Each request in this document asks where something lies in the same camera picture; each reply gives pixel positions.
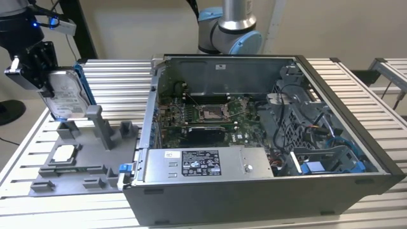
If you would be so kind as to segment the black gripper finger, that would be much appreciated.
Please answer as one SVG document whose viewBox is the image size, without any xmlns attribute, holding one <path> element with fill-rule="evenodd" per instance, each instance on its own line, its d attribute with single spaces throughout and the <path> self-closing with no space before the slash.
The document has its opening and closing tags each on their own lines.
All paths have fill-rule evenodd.
<svg viewBox="0 0 407 229">
<path fill-rule="evenodd" d="M 49 81 L 49 74 L 50 74 L 50 71 L 40 72 L 40 83 L 41 83 L 40 95 L 41 96 L 54 96 L 54 90 L 53 90 L 53 87 L 52 87 L 50 81 Z"/>
</svg>

